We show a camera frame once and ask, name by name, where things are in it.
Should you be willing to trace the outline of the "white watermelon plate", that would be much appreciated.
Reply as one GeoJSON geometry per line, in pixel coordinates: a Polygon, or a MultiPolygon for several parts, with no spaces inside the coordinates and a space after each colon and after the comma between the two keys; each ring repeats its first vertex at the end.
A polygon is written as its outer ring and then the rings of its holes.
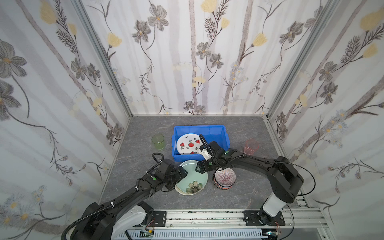
{"type": "Polygon", "coordinates": [[[199,149],[202,146],[199,135],[185,134],[176,142],[176,149],[180,155],[196,155],[200,154],[199,149]]]}

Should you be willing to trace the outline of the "green flower plate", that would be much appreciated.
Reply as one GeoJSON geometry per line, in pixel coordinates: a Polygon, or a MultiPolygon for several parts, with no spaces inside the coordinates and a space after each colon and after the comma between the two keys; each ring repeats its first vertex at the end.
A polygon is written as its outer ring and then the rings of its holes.
{"type": "Polygon", "coordinates": [[[198,161],[189,160],[181,164],[181,167],[188,172],[187,176],[176,184],[176,191],[185,196],[194,195],[204,189],[208,182],[208,173],[198,173],[196,167],[198,161]]]}

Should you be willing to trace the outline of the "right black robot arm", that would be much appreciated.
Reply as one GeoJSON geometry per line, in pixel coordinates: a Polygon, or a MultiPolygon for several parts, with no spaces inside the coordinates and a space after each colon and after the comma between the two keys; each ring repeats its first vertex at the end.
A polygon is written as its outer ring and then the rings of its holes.
{"type": "Polygon", "coordinates": [[[199,135],[203,161],[196,167],[196,172],[203,174],[210,171],[239,168],[267,178],[273,193],[267,198],[259,216],[274,218],[281,209],[294,202],[304,179],[290,161],[282,156],[277,159],[265,159],[246,155],[236,149],[224,150],[215,141],[208,143],[203,135],[199,135]]]}

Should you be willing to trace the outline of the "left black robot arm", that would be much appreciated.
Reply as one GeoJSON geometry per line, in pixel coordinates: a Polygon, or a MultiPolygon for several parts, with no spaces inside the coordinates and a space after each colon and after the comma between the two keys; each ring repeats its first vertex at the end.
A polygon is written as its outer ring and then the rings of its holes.
{"type": "Polygon", "coordinates": [[[138,178],[134,187],[122,195],[101,205],[90,204],[81,218],[71,223],[62,233],[61,239],[65,240],[70,230],[71,240],[110,240],[113,228],[118,221],[133,207],[161,191],[164,187],[168,191],[175,188],[176,184],[187,177],[188,171],[177,166],[172,160],[165,159],[163,154],[157,164],[151,167],[146,174],[138,178]]]}

